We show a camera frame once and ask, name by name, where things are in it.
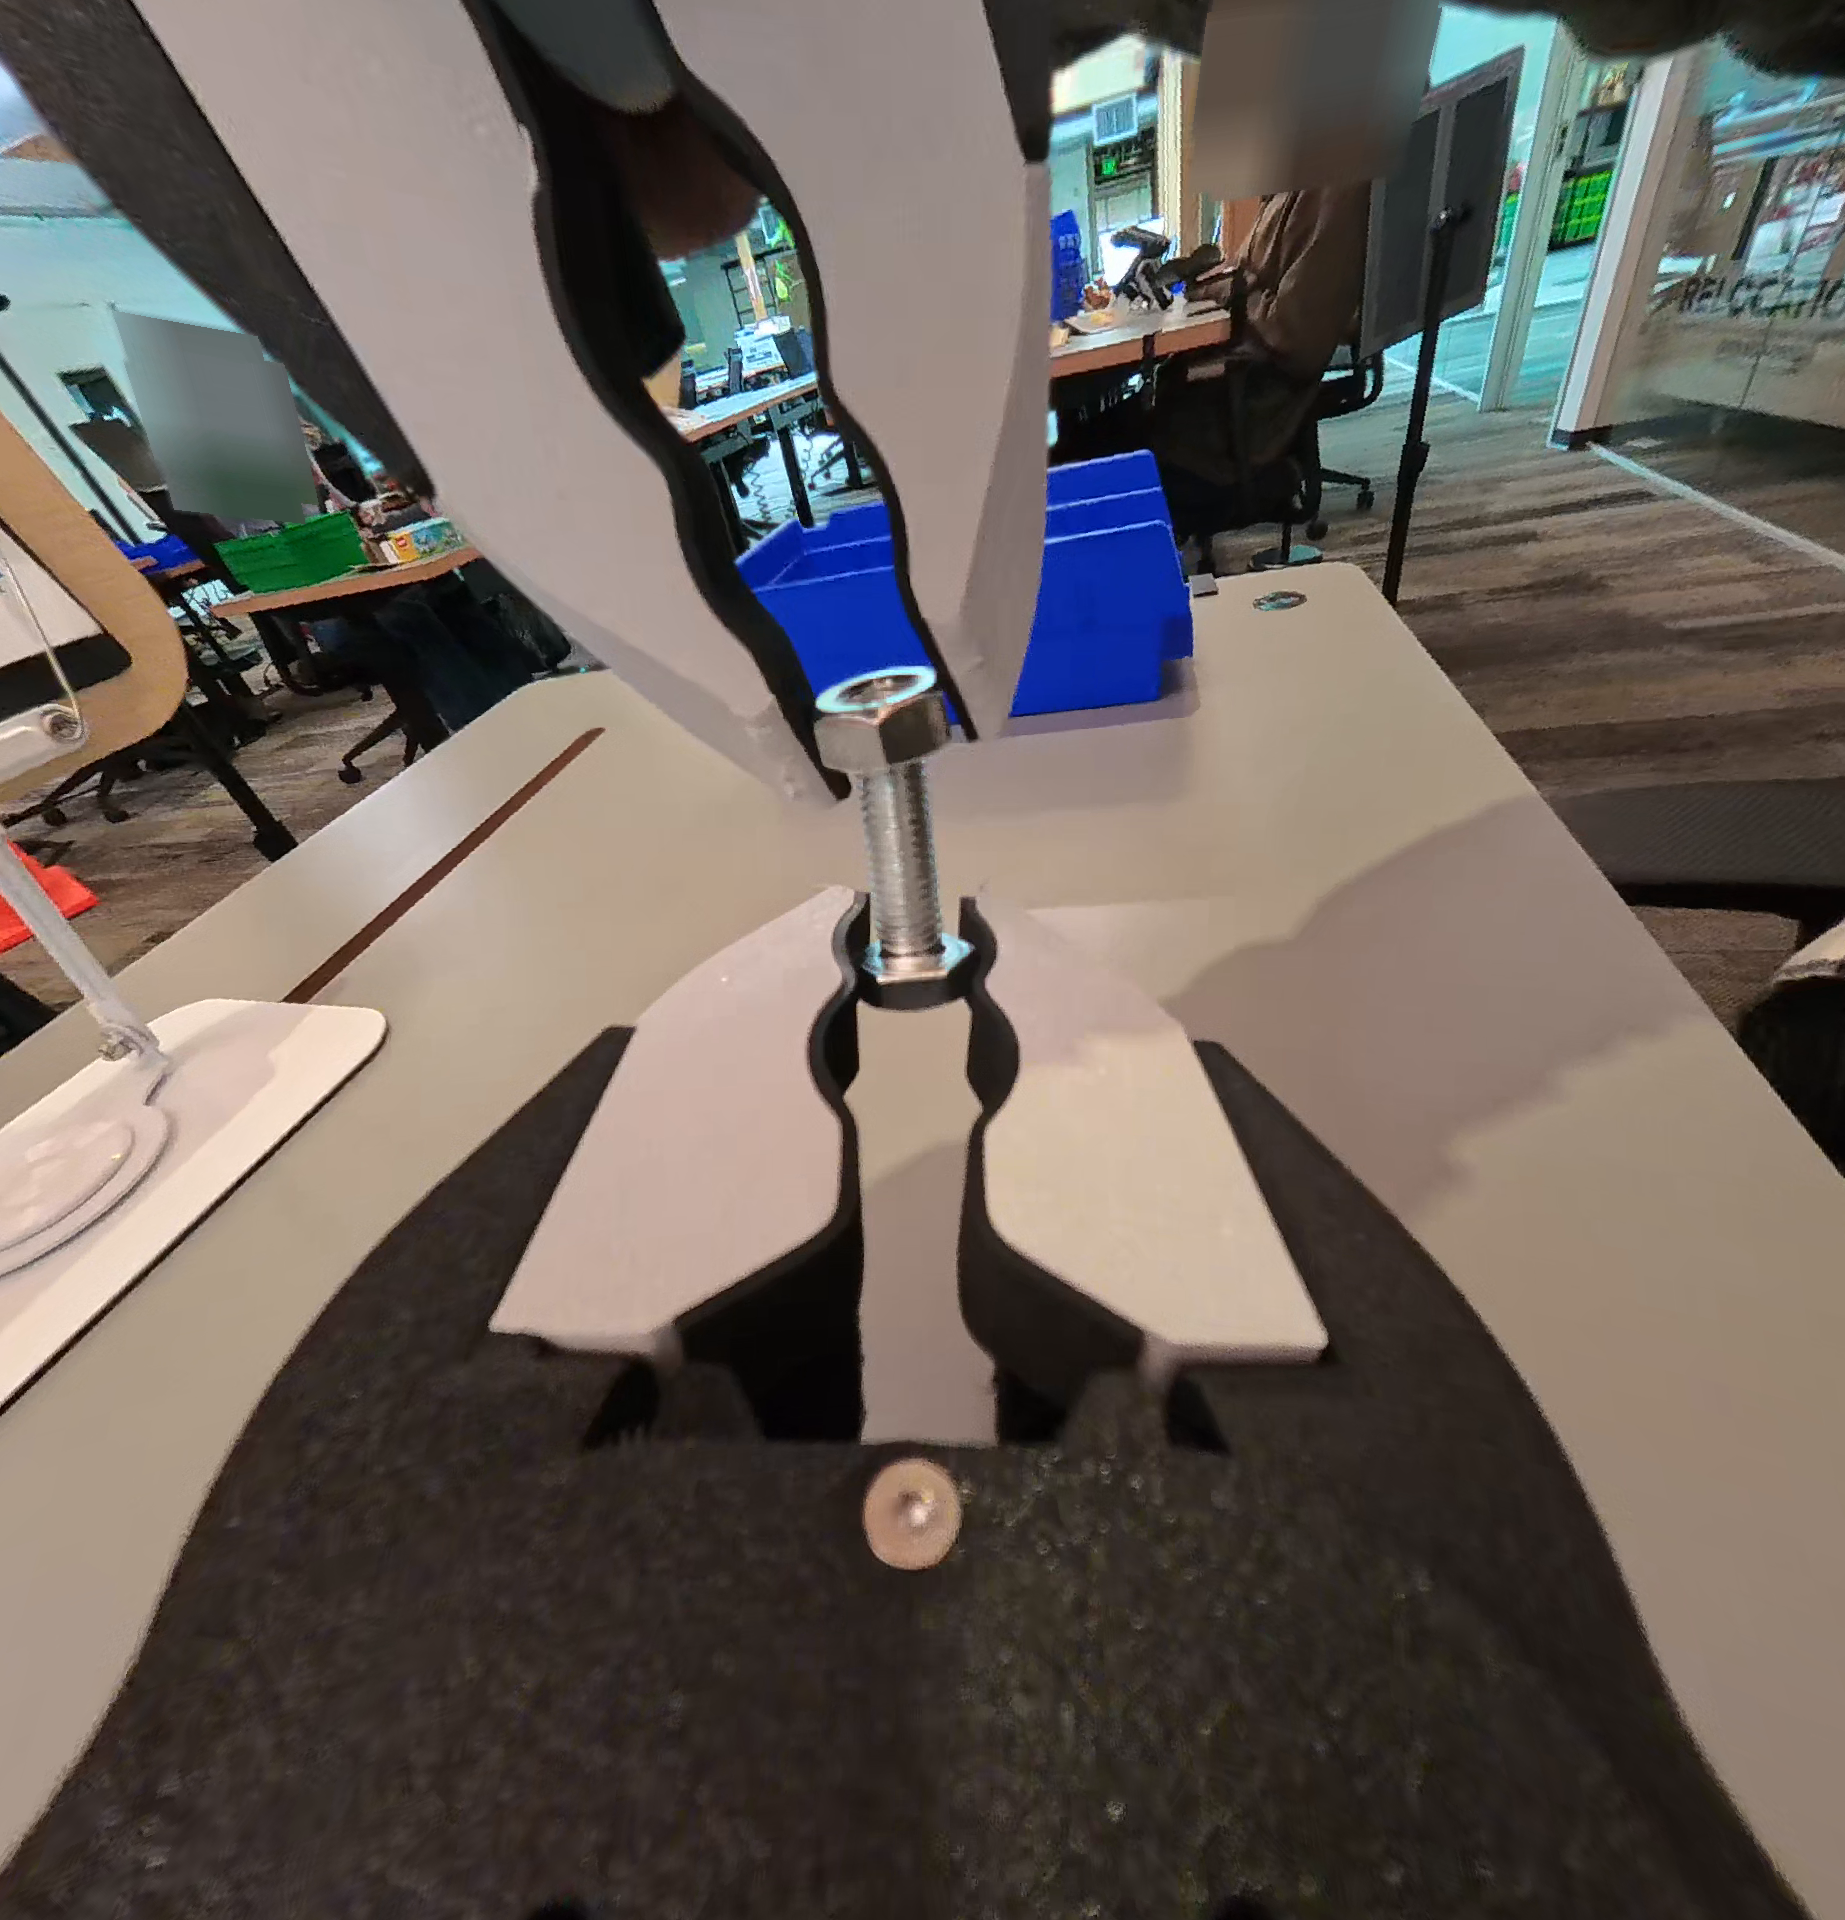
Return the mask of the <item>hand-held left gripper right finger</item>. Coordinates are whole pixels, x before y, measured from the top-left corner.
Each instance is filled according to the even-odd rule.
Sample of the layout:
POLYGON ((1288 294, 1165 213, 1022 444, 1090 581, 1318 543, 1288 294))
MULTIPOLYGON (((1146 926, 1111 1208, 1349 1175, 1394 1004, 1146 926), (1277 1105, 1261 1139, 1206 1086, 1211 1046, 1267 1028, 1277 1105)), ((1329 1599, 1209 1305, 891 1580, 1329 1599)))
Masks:
POLYGON ((965 897, 975 1124, 958 1311, 994 1436, 1049 1442, 1101 1380, 1297 1376, 1329 1332, 1211 1064, 1154 997, 1035 913, 965 897))

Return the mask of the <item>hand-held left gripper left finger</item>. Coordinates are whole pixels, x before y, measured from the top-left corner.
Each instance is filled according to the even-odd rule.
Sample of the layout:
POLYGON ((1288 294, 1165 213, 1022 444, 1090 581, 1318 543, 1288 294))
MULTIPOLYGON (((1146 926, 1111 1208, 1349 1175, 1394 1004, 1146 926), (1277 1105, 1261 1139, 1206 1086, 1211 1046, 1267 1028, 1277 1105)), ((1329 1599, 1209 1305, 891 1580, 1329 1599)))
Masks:
POLYGON ((767 1438, 860 1440, 864 920, 822 887, 646 1004, 490 1335, 718 1368, 767 1438))

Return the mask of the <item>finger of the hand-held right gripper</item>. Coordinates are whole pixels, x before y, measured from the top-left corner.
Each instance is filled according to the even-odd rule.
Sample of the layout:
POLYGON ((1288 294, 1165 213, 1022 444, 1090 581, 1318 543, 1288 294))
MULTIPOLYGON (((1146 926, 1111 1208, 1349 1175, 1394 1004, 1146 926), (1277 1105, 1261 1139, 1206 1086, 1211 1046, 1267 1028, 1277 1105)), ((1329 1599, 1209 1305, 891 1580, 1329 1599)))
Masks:
POLYGON ((499 5, 137 5, 435 502, 629 690, 830 806, 811 693, 650 377, 675 300, 575 86, 499 5))
POLYGON ((1003 732, 1048 510, 1049 6, 655 13, 691 104, 789 216, 822 389, 885 484, 965 732, 1003 732))

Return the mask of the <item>silver hex bolt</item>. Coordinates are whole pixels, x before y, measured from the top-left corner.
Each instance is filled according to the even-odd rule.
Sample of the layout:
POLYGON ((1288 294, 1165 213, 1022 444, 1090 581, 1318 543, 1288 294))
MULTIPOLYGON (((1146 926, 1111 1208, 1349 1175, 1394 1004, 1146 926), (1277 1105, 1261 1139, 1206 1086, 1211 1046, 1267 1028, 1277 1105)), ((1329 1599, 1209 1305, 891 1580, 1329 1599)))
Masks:
POLYGON ((869 927, 861 997, 891 1011, 947 1004, 965 995, 975 950, 945 917, 927 762, 861 774, 857 790, 869 927))

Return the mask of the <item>silver hex nut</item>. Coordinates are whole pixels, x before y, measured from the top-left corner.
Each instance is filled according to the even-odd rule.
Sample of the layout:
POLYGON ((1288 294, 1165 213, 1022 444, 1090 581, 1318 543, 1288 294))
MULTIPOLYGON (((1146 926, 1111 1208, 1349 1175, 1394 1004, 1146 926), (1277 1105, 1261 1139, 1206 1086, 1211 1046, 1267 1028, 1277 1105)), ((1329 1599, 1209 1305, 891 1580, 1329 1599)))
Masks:
POLYGON ((950 740, 947 702, 925 664, 849 677, 815 702, 819 759, 849 777, 925 761, 950 740))

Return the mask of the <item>person's right hand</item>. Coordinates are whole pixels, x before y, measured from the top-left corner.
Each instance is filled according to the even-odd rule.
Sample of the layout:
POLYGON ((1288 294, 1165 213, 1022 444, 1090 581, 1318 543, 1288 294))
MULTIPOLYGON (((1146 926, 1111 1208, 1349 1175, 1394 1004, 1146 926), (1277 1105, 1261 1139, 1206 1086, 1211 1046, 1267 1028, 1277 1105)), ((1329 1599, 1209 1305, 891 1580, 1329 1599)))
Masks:
POLYGON ((709 250, 748 228, 761 190, 690 102, 624 114, 610 137, 626 197, 660 260, 709 250))

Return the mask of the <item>wooden-top office desk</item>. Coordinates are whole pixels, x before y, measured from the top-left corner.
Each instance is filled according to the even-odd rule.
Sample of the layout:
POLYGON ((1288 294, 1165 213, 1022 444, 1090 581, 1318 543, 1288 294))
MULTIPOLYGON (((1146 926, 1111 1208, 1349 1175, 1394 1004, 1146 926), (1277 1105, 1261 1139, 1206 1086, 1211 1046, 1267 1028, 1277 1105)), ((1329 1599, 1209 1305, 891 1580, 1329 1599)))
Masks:
MULTIPOLYGON (((236 592, 208 606, 188 608, 188 628, 199 644, 214 642, 214 625, 232 619, 264 619, 265 614, 299 614, 306 622, 341 617, 361 633, 380 635, 380 611, 391 597, 455 577, 462 563, 480 554, 469 545, 457 545, 413 563, 365 563, 335 581, 296 585, 275 592, 236 592)), ((365 735, 354 750, 338 761, 337 775, 344 784, 359 782, 357 759, 365 750, 381 745, 391 735, 404 744, 403 764, 411 764, 448 737, 448 728, 435 716, 430 702, 406 674, 390 682, 390 709, 381 724, 365 735)))

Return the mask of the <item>green plastic crate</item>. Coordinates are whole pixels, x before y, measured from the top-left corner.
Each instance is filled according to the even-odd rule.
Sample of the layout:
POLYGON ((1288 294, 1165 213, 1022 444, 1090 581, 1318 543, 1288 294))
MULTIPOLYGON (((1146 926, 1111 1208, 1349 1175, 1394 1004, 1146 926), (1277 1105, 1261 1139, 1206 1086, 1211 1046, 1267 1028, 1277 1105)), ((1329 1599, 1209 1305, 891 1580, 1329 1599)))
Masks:
POLYGON ((368 563, 359 527, 343 513, 310 515, 272 531, 219 537, 214 552, 245 593, 324 585, 368 563))

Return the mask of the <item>blue plastic bin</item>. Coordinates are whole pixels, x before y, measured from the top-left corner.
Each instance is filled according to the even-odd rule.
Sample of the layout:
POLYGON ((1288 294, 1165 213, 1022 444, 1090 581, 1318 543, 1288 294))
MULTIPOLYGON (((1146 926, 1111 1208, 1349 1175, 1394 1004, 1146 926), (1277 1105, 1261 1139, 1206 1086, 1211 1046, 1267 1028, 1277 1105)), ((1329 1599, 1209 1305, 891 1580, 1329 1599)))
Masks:
MULTIPOLYGON (((925 651, 899 597, 882 503, 815 527, 776 527, 737 572, 785 628, 815 690, 925 651)), ((1191 593, 1154 456, 1131 450, 1049 472, 1049 505, 1031 642, 1013 718, 1162 699, 1193 654, 1191 593)))

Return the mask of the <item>black office chair with jacket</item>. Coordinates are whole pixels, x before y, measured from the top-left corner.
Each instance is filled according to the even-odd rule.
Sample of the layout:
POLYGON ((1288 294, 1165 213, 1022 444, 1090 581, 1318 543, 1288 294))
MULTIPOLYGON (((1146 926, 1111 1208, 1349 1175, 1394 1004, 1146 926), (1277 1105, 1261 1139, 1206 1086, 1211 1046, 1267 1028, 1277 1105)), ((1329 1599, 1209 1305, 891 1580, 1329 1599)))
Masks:
POLYGON ((406 762, 569 656, 561 641, 544 650, 504 595, 480 599, 455 572, 349 599, 309 629, 326 656, 383 686, 397 709, 406 711, 406 695, 416 701, 406 762))

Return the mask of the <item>wood-framed sign board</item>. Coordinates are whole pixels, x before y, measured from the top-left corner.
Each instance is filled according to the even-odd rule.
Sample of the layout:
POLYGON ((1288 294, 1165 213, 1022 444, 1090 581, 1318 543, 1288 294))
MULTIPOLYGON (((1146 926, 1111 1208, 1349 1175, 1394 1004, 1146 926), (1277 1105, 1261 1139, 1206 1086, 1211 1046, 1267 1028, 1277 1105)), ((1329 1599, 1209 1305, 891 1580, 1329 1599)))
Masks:
POLYGON ((0 414, 0 806, 142 744, 185 687, 154 587, 0 414))

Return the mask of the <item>black display panel on stand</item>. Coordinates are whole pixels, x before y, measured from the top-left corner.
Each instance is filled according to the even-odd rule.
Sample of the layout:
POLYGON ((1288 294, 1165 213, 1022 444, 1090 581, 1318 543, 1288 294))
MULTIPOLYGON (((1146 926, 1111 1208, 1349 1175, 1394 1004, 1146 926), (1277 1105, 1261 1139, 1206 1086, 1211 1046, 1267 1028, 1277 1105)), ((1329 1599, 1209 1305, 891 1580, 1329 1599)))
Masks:
POLYGON ((1485 302, 1524 63, 1512 45, 1422 94, 1397 164, 1372 188, 1359 360, 1485 302))

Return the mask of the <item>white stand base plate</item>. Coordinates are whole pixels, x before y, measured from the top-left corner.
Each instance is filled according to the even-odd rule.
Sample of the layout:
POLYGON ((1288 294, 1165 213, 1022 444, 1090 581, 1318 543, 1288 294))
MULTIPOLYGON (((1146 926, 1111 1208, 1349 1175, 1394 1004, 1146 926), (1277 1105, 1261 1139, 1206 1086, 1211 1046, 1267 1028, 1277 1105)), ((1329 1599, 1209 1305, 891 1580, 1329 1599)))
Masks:
POLYGON ((381 1048, 381 1011, 210 999, 0 1127, 0 1412, 381 1048))

